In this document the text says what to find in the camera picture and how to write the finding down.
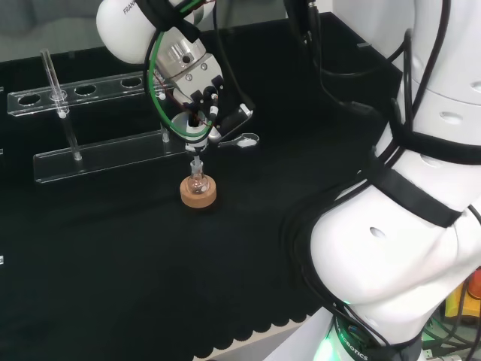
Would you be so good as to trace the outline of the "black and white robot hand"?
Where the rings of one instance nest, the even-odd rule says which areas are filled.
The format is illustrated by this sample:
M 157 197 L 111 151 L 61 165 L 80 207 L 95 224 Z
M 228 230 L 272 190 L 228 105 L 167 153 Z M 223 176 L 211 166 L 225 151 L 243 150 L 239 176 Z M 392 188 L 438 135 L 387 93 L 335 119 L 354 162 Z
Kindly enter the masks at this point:
M 237 91 L 241 98 L 237 108 L 222 114 L 225 78 L 212 54 L 179 55 L 171 50 L 156 57 L 156 69 L 174 86 L 174 100 L 185 108 L 187 121 L 182 130 L 188 132 L 188 146 L 199 148 L 208 142 L 221 145 L 251 119 L 255 105 L 241 90 Z

